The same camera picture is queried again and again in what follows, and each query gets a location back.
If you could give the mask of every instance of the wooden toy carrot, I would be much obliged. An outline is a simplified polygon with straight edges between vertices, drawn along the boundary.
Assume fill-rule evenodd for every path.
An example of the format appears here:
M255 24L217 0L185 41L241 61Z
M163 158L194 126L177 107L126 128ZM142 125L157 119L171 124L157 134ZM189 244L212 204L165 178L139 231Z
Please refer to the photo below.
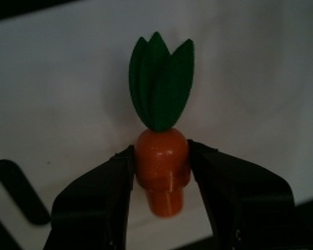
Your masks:
M190 93L193 62L192 40L170 54L158 32L149 42L138 39L130 59L130 96L147 129L134 147L135 175L159 217L181 212L190 180L188 142L174 125Z

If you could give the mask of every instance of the toy carrot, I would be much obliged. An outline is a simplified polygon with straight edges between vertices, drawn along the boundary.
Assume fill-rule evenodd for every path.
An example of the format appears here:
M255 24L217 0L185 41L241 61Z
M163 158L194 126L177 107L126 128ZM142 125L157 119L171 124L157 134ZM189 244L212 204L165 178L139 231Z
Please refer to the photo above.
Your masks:
M181 212L184 187L190 180L188 142L173 127L190 93L193 61L192 40L170 54L158 32L149 42L138 39L130 59L130 96L147 127L134 147L135 175L159 217Z

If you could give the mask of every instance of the green carrot leaves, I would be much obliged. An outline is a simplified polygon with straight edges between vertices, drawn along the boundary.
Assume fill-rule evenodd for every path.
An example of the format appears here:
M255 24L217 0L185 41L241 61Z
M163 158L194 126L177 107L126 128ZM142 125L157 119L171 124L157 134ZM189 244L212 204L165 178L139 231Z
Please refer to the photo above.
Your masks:
M169 130L184 112L193 81L193 42L170 55L161 34L139 38L130 59L130 95L138 116L155 132Z

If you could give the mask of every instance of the white background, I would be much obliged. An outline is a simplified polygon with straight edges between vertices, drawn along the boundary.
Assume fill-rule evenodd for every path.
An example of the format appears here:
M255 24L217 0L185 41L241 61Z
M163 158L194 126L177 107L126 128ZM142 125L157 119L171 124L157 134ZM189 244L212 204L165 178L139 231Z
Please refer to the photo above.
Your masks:
M313 198L313 1L79 1L0 21L0 159L15 160L51 209L67 184L133 144L145 127L129 90L131 50L159 31L196 44L177 125L281 175ZM196 183L182 214L151 216L134 187L129 249L173 249L212 234ZM25 250L32 226L0 184L0 220Z

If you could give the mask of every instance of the green leaf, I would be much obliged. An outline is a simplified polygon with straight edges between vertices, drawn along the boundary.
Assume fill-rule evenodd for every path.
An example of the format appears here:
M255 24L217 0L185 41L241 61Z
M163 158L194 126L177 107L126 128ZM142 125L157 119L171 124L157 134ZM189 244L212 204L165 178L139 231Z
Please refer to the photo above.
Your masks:
M146 47L147 41L141 37L137 41L130 57L130 98L141 121L149 127L147 114L143 112L139 96L139 68Z
M149 119L155 132L169 130L182 115L192 89L193 66L193 41L186 40L154 76Z
M141 99L142 113L146 114L149 127L153 128L150 118L150 100L154 95L154 79L170 57L170 52L162 36L158 32L153 34L149 41L139 66L139 84L137 92Z

